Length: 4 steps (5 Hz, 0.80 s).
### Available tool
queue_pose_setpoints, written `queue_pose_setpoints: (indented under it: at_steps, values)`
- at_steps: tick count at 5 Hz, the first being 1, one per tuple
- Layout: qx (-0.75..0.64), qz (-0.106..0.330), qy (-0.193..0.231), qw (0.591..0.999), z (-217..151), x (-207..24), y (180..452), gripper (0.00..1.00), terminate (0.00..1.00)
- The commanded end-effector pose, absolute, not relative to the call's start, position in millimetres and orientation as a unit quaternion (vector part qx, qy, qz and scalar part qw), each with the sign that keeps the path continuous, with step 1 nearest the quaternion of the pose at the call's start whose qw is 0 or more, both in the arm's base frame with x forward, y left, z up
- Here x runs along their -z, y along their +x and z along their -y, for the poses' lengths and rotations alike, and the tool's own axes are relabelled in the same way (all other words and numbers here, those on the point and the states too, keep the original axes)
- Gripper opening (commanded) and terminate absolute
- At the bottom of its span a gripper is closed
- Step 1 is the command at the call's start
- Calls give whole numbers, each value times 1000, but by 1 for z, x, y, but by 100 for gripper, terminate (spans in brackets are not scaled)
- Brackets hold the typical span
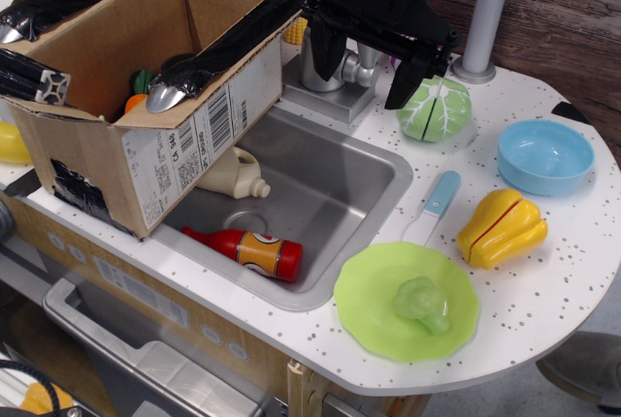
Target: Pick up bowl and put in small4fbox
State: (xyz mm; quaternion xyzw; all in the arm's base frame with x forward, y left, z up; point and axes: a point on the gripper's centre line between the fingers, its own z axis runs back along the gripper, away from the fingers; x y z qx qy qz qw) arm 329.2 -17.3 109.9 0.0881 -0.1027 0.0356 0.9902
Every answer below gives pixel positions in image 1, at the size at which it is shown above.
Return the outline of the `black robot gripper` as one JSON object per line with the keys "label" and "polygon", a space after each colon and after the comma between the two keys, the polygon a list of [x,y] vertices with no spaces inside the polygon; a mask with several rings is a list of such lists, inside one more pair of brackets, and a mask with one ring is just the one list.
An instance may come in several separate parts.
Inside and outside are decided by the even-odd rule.
{"label": "black robot gripper", "polygon": [[442,77],[460,34],[426,0],[307,0],[313,68],[334,76],[348,38],[391,55],[395,74],[384,107],[400,110],[425,78]]}

